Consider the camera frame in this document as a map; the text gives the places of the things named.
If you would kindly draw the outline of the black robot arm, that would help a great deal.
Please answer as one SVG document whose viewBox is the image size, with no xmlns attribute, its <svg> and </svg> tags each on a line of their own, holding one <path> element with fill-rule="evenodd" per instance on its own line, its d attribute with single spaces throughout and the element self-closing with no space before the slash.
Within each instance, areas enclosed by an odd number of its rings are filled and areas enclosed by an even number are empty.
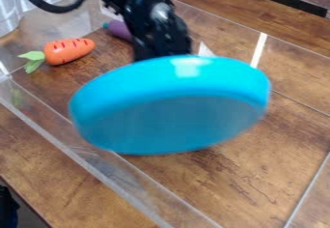
<svg viewBox="0 0 330 228">
<path fill-rule="evenodd" d="M 136 61 L 192 52 L 188 28 L 171 0 L 101 1 L 124 19 Z"/>
</svg>

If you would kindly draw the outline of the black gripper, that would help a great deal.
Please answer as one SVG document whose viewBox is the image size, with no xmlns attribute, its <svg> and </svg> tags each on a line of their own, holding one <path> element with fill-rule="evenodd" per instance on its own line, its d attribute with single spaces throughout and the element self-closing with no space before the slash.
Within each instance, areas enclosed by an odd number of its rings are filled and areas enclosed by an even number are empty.
<svg viewBox="0 0 330 228">
<path fill-rule="evenodd" d="M 134 60 L 192 53 L 192 40 L 184 20 L 170 11 L 164 19 L 151 19 L 150 24 L 131 27 Z"/>
</svg>

